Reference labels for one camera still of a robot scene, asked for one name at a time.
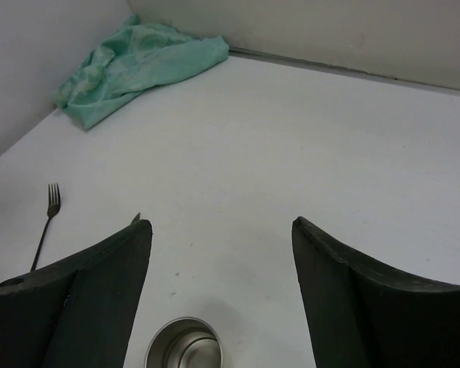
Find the black metal fork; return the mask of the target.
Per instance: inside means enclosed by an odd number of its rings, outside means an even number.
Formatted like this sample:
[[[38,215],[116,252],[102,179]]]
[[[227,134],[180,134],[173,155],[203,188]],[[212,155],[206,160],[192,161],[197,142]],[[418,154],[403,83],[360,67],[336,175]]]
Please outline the black metal fork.
[[[34,260],[32,262],[30,271],[34,271],[38,265],[38,260],[41,255],[41,250],[44,244],[44,239],[48,231],[51,220],[59,213],[61,210],[61,191],[59,184],[52,183],[48,185],[48,209],[47,209],[47,221],[45,223],[44,229],[41,233],[41,238],[36,249]]]

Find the steel cup with cork base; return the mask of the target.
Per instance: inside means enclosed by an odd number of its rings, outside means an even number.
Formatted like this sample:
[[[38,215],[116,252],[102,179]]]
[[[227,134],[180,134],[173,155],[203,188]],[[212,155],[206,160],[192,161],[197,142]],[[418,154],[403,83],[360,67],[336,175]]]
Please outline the steel cup with cork base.
[[[215,330],[195,317],[171,320],[154,335],[147,348],[144,367],[221,368],[224,349]]]

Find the green patterned cloth placemat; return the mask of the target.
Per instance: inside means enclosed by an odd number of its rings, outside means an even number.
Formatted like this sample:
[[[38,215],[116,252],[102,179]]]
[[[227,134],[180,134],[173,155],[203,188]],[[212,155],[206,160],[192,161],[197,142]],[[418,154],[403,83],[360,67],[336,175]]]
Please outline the green patterned cloth placemat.
[[[52,100],[89,130],[146,90],[187,80],[228,55],[221,36],[197,38],[133,15],[86,56]]]

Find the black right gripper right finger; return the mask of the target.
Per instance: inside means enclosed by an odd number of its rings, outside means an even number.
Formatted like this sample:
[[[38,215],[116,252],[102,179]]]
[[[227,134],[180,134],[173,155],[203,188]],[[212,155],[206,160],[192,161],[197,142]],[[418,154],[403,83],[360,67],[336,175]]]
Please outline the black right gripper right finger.
[[[318,367],[460,367],[460,285],[387,265],[305,218],[291,235]]]

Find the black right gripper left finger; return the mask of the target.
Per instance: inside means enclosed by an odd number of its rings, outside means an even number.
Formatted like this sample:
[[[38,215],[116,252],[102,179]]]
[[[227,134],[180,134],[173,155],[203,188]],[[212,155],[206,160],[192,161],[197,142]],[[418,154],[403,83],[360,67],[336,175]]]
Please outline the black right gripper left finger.
[[[151,245],[140,219],[0,283],[0,367],[122,367]]]

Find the black table knife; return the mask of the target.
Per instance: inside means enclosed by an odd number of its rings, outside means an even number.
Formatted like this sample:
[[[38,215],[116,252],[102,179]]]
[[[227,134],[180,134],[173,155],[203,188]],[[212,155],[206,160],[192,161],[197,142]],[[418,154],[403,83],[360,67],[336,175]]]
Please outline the black table knife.
[[[135,215],[135,217],[134,217],[133,220],[131,221],[131,224],[133,224],[133,223],[135,223],[135,222],[137,222],[137,221],[139,221],[139,220],[140,220],[140,212],[138,212],[138,213]]]

